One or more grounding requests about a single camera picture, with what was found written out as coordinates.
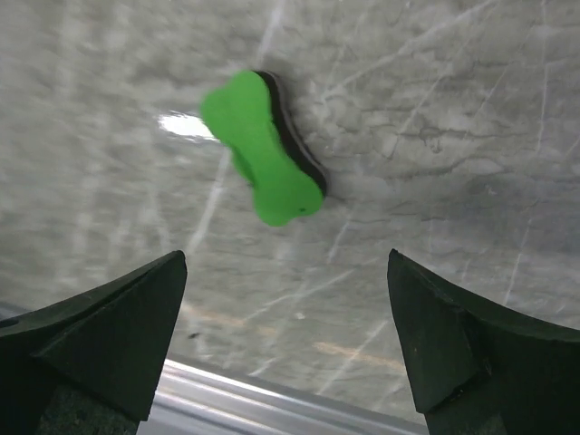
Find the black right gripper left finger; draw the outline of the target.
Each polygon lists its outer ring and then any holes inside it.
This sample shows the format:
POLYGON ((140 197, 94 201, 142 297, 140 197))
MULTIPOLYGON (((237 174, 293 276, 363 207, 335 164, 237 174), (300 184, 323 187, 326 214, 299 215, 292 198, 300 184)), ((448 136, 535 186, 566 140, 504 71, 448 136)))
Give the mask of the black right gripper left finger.
POLYGON ((2 319, 2 433, 136 433, 150 416, 186 282, 176 250, 2 319))

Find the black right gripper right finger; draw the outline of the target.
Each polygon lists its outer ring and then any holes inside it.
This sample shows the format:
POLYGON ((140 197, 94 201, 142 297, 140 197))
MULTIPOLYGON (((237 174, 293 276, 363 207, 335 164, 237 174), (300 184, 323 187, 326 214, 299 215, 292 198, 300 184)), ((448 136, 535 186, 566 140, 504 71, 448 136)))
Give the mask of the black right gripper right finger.
POLYGON ((391 311, 431 434, 576 434, 579 332, 452 284, 396 250, 391 311))

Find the green bone-shaped whiteboard eraser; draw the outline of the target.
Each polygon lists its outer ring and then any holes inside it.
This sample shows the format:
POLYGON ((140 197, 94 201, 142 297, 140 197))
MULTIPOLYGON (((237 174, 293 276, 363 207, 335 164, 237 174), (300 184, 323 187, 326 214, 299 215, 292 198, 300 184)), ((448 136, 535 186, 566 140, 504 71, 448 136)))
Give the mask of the green bone-shaped whiteboard eraser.
POLYGON ((325 169, 301 139, 275 73, 236 73, 204 98, 200 115, 230 149, 264 223, 281 227, 319 211, 328 193, 325 169))

